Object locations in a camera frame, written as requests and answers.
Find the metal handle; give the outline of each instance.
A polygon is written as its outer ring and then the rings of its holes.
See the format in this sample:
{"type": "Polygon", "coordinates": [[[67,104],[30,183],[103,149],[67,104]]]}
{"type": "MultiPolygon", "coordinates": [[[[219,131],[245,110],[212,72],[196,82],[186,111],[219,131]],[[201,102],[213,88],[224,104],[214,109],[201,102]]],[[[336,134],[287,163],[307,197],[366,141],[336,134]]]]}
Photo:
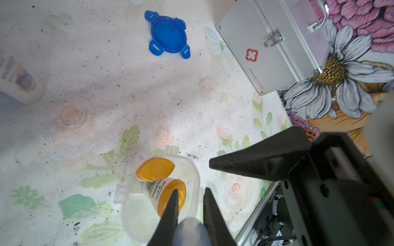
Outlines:
{"type": "Polygon", "coordinates": [[[326,3],[324,2],[324,0],[316,0],[316,2],[319,5],[320,9],[323,11],[324,18],[323,18],[322,22],[315,21],[310,26],[308,26],[308,29],[311,32],[314,32],[316,29],[321,28],[328,18],[328,11],[329,10],[328,10],[328,8],[327,9],[325,8],[326,3]]]}
{"type": "Polygon", "coordinates": [[[274,47],[275,45],[277,45],[280,42],[282,42],[284,40],[284,37],[279,32],[279,30],[276,29],[273,32],[271,32],[270,34],[268,34],[268,36],[265,37],[264,40],[265,40],[264,46],[266,48],[269,48],[269,47],[274,47]]]}

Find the container latch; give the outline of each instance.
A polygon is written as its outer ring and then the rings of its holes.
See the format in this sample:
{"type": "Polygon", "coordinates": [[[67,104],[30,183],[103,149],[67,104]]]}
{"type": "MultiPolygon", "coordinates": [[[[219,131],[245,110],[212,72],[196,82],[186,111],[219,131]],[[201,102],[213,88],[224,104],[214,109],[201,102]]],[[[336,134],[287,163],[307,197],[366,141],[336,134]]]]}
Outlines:
{"type": "Polygon", "coordinates": [[[284,37],[279,32],[279,30],[276,29],[273,32],[271,32],[270,34],[268,34],[268,36],[265,37],[264,40],[265,40],[264,46],[266,48],[269,48],[269,47],[274,47],[275,45],[277,45],[280,42],[282,42],[284,40],[284,37]]]}

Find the silver metal box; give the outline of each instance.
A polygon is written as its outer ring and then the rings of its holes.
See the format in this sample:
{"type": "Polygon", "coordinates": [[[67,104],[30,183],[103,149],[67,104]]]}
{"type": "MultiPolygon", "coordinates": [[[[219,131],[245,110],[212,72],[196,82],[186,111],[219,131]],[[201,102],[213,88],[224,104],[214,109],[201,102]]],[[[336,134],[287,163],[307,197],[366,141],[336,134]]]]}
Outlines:
{"type": "Polygon", "coordinates": [[[309,0],[238,0],[216,28],[263,95],[322,73],[329,52],[322,25],[309,0]]]}

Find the orange lid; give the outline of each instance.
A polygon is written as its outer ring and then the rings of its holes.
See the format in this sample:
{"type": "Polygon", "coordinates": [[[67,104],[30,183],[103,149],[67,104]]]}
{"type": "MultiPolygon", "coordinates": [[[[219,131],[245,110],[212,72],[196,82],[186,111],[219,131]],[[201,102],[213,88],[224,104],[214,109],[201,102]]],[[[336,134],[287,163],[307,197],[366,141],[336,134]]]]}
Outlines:
{"type": "Polygon", "coordinates": [[[182,210],[186,200],[186,185],[182,180],[174,179],[164,188],[162,194],[160,195],[159,203],[157,204],[157,214],[160,216],[160,218],[167,207],[172,192],[176,189],[178,189],[179,192],[178,212],[182,210]]]}
{"type": "Polygon", "coordinates": [[[175,168],[175,164],[161,157],[151,158],[137,169],[136,177],[142,181],[155,182],[167,178],[175,168]]]}

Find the gray cylindrical object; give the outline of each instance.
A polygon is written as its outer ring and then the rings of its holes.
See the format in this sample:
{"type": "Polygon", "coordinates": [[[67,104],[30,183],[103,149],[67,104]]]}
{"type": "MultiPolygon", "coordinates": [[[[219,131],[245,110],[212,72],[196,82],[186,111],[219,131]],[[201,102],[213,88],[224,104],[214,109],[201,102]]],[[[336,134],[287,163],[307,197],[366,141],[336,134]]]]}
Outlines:
{"type": "Polygon", "coordinates": [[[173,246],[211,246],[205,226],[196,218],[182,220],[174,232],[173,246]]]}
{"type": "Polygon", "coordinates": [[[364,134],[374,159],[371,167],[394,196],[394,93],[390,93],[369,118],[364,134]]]}

